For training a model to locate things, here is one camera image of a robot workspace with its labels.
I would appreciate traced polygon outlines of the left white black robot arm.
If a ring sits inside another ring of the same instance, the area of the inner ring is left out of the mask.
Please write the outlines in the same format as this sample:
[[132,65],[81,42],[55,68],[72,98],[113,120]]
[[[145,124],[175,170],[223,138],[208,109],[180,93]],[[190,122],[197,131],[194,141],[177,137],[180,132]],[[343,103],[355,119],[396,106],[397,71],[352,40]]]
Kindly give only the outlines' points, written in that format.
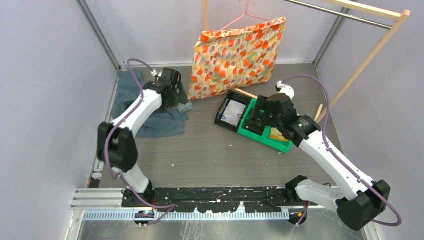
[[186,111],[192,106],[177,70],[165,67],[160,73],[152,71],[153,81],[144,83],[132,72],[124,73],[127,83],[136,81],[138,96],[133,92],[114,110],[111,122],[102,122],[97,129],[97,159],[106,164],[114,176],[120,175],[135,191],[134,200],[141,207],[153,202],[151,181],[137,164],[136,137],[162,138],[183,134]]

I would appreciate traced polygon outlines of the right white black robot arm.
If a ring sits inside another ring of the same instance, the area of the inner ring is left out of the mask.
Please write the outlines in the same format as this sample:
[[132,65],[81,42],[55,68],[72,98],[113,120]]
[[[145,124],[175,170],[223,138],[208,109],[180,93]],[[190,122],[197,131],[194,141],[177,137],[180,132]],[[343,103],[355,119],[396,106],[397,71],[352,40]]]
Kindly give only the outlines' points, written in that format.
[[354,231],[385,211],[391,192],[389,184],[375,181],[355,167],[310,116],[297,114],[286,94],[258,96],[249,122],[277,128],[284,138],[312,157],[338,186],[333,189],[299,175],[285,185],[285,198],[291,205],[302,201],[318,204],[337,213]]

